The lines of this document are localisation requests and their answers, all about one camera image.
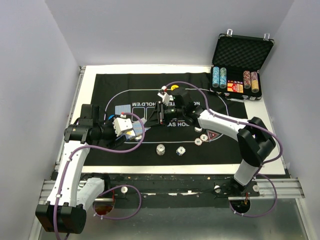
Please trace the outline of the blue yellow card box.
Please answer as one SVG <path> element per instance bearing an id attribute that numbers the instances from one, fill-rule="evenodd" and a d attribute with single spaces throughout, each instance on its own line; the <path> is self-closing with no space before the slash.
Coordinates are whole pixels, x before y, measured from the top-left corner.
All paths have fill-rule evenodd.
<path id="1" fill-rule="evenodd" d="M 143 130 L 141 128 L 131 129 L 131 130 L 126 131 L 124 133 L 124 135 L 128 141 L 134 140 L 135 138 L 139 138 L 140 136 L 142 136 L 142 134 L 143 134 Z"/>

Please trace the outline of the grey white chip bottom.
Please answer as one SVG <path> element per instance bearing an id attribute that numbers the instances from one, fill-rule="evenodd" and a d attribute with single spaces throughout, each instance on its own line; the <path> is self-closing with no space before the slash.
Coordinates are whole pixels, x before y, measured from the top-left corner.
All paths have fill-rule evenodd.
<path id="1" fill-rule="evenodd" d="M 137 142 L 139 142 L 141 139 L 142 139 L 142 135 L 139 135 L 139 136 L 137 136 L 137 137 L 135 138 L 135 140 L 136 140 Z"/>

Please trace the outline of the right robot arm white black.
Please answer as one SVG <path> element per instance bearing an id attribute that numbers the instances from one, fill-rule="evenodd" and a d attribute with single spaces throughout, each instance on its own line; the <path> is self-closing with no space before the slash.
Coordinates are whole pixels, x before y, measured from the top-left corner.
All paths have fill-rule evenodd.
<path id="1" fill-rule="evenodd" d="M 248 184 L 276 147 L 276 142 L 263 121 L 258 117 L 229 117 L 209 107 L 196 105 L 189 91 L 183 87 L 178 87 L 171 93 L 160 90 L 157 95 L 161 100 L 156 102 L 145 127 L 168 126 L 174 120 L 183 120 L 190 126 L 218 132 L 236 140 L 242 161 L 230 183 L 230 191 L 236 196 L 247 192 Z"/>

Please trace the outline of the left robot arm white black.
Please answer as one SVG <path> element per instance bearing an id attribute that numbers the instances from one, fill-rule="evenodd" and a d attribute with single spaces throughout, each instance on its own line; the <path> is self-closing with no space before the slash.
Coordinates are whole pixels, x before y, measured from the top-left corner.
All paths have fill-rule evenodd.
<path id="1" fill-rule="evenodd" d="M 114 115 L 106 123 L 99 119 L 100 107 L 83 104 L 77 123 L 64 131 L 64 146 L 60 168 L 47 200 L 38 204 L 35 215 L 46 232 L 80 234 L 86 224 L 87 210 L 97 196 L 110 194 L 110 179 L 95 173 L 78 189 L 82 168 L 90 148 L 106 141 L 114 149 L 126 140 L 125 133 L 133 129 L 127 115 Z"/>

